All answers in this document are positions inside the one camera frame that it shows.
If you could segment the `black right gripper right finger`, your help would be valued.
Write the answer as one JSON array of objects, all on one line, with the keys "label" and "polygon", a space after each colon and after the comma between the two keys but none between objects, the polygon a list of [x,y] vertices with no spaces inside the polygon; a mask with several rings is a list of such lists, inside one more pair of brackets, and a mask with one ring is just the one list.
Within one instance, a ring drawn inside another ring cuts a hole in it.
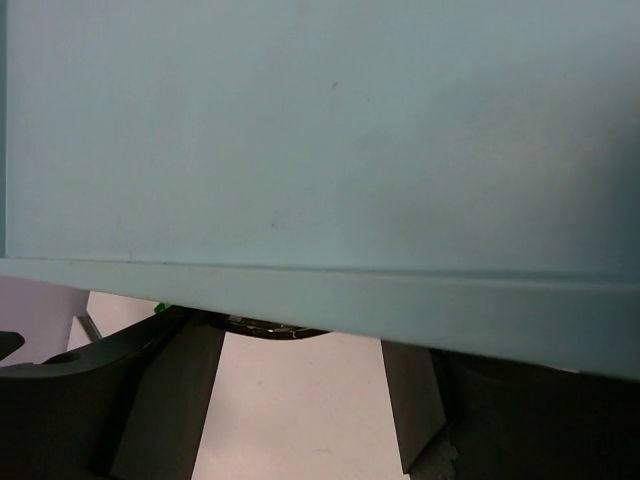
[{"label": "black right gripper right finger", "polygon": [[639,384],[381,344],[412,479],[636,479]]}]

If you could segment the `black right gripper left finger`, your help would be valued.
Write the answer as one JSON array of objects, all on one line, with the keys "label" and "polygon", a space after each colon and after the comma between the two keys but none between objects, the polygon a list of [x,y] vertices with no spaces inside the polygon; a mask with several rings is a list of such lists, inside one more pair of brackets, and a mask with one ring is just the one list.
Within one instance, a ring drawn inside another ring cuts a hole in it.
[{"label": "black right gripper left finger", "polygon": [[171,308],[3,367],[2,478],[191,478],[224,337],[208,313]]}]

